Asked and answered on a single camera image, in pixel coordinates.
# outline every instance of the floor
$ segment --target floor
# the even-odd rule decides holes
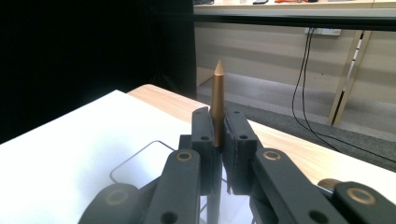
[[[198,87],[198,94],[210,96],[212,79]],[[293,116],[291,110],[295,86],[266,81],[254,77],[227,74],[226,101]],[[327,124],[334,94],[322,91],[304,91],[305,114],[308,120]],[[294,111],[304,118],[302,90],[296,92]],[[340,125],[337,127],[354,133],[396,142],[396,105],[363,99],[349,99]]]
[[[210,105],[211,89],[210,78],[198,87],[198,100]],[[226,104],[241,107],[248,119],[329,147],[295,121],[291,110],[294,90],[295,86],[258,78],[225,76]],[[304,91],[305,114],[313,129],[344,141],[327,139],[343,153],[396,172],[396,105],[350,99],[335,127],[327,124],[333,97],[333,93]],[[296,92],[294,111],[304,122],[301,88]]]

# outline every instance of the wooden panel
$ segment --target wooden panel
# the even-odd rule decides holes
[[[372,32],[350,97],[396,104],[396,33]]]
[[[306,87],[336,92],[355,31],[314,35]],[[295,85],[304,56],[304,28],[195,23],[197,66]]]
[[[350,66],[352,65],[354,56],[356,54],[356,49],[358,48],[359,41],[361,40],[361,34],[362,31],[356,31],[355,37],[353,38],[352,44],[350,45],[349,53],[346,57],[346,64],[344,66],[343,75],[341,76],[340,82],[338,83],[337,93],[335,94],[334,101],[332,102],[332,110],[330,111],[329,120],[327,122],[330,125],[332,125],[334,118],[337,116],[335,112],[337,112],[338,104],[342,100],[341,95],[344,91],[345,85],[347,84],[347,75],[349,73]],[[338,111],[338,114],[339,116],[341,116],[342,111]]]
[[[344,113],[344,109],[347,104],[348,97],[350,96],[350,93],[353,90],[353,85],[355,83],[355,80],[357,79],[359,67],[361,65],[361,60],[364,56],[364,51],[367,49],[367,45],[369,43],[369,38],[371,35],[371,31],[366,31],[364,33],[363,39],[361,40],[361,45],[359,49],[359,53],[356,57],[355,64],[352,67],[352,70],[350,71],[350,77],[349,80],[346,81],[346,86],[345,86],[345,92],[344,96],[341,98],[340,106],[338,108],[338,112],[335,115],[335,120],[334,120],[334,125],[338,125],[340,123],[341,117]]]

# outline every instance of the black cable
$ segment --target black cable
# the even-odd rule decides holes
[[[207,203],[201,208],[201,210],[199,211],[199,214],[201,214],[202,212],[204,212],[204,210],[207,208]]]
[[[142,152],[144,149],[146,149],[147,147],[151,146],[151,144],[153,143],[161,143],[163,144],[165,147],[168,147],[169,149],[176,151],[175,149],[173,149],[172,147],[169,147],[168,145],[166,145],[164,142],[160,141],[160,140],[155,140],[152,141],[150,143],[148,143],[145,147],[141,148],[140,150],[138,150],[134,155],[132,155],[130,158],[128,158],[127,160],[123,161],[122,163],[120,163],[120,165],[116,166],[111,172],[110,172],[110,179],[113,181],[113,183],[117,184],[117,180],[113,177],[113,173],[116,172],[116,170],[118,170],[123,164],[125,164],[126,162],[128,162],[129,160],[131,160],[133,157],[137,156],[137,154],[139,154],[140,152]]]
[[[294,94],[293,94],[293,98],[292,98],[292,102],[291,102],[291,111],[292,111],[292,113],[293,113],[294,118],[296,119],[296,121],[297,121],[302,127],[304,127],[305,129],[307,129],[308,131],[312,132],[312,134],[314,134],[318,139],[320,139],[321,141],[323,141],[324,143],[326,143],[327,145],[329,145],[331,148],[333,148],[334,150],[336,150],[336,151],[338,151],[338,152],[341,152],[341,151],[338,150],[337,148],[335,148],[335,147],[334,147],[333,145],[331,145],[330,143],[326,142],[324,139],[320,138],[319,135],[320,135],[320,136],[323,136],[323,137],[331,138],[331,139],[333,139],[333,140],[336,140],[336,141],[338,141],[338,142],[344,143],[344,144],[349,145],[349,146],[351,146],[351,147],[355,147],[355,148],[357,148],[357,149],[360,149],[360,150],[362,150],[362,151],[365,151],[365,152],[367,152],[367,153],[369,153],[369,154],[372,154],[372,155],[377,156],[377,157],[379,157],[379,158],[382,158],[382,159],[384,159],[384,160],[396,162],[396,161],[394,161],[394,160],[392,160],[392,159],[389,159],[389,158],[386,158],[386,157],[384,157],[384,156],[375,154],[374,152],[371,152],[371,151],[366,150],[366,149],[364,149],[364,148],[361,148],[361,147],[352,145],[352,144],[350,144],[350,143],[348,143],[348,142],[345,142],[345,141],[343,141],[343,140],[341,140],[341,139],[338,139],[338,138],[335,138],[335,137],[331,137],[331,136],[326,135],[326,134],[323,134],[323,133],[315,132],[315,131],[312,129],[311,125],[310,125],[309,122],[308,122],[308,119],[306,118],[306,114],[305,114],[304,90],[305,90],[305,79],[306,79],[306,67],[307,67],[308,58],[309,58],[309,50],[310,50],[310,48],[311,48],[311,39],[312,39],[312,35],[313,35],[314,31],[315,31],[315,28],[310,28],[310,29],[309,29],[308,35],[307,35],[306,41],[305,41],[305,50],[304,50],[303,63],[302,63],[301,69],[300,69],[300,75],[299,75],[299,77],[298,77],[297,85],[296,85],[296,88],[294,89]],[[303,81],[303,114],[304,114],[304,120],[305,120],[306,124],[308,125],[308,127],[305,127],[299,120],[297,120],[297,117],[296,117],[296,115],[295,115],[295,113],[294,113],[294,99],[295,99],[295,95],[296,95],[296,92],[297,92],[298,85],[299,85],[299,83],[300,83],[300,79],[301,79],[301,76],[302,76],[302,73],[303,73],[303,69],[304,69],[304,81]]]

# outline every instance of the white paper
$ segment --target white paper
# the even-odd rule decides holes
[[[112,184],[114,167],[153,140],[177,148],[179,136],[190,133],[190,124],[113,91],[0,145],[0,223],[78,223],[96,194]],[[170,152],[160,144],[148,148],[152,165],[143,177],[161,174]],[[142,185],[141,177],[131,172],[122,181]]]

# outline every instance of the table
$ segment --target table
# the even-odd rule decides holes
[[[141,86],[128,94],[188,123],[191,123],[192,111],[207,106],[153,85]],[[257,122],[249,121],[249,124],[265,147],[277,148],[288,154],[313,184],[325,178],[360,182],[396,203],[395,173]]]
[[[152,85],[129,95],[113,91],[1,144],[0,223],[78,223],[96,194],[112,184],[108,175],[114,167],[153,140],[177,148],[180,135],[191,134],[191,112],[202,106]],[[258,123],[250,124],[266,147],[285,151],[314,184],[329,177],[354,180],[395,203],[396,174]],[[162,173],[170,152],[162,145],[152,145],[124,164],[114,177],[142,188]],[[228,195],[226,185],[221,187],[222,221],[249,223],[248,196]]]

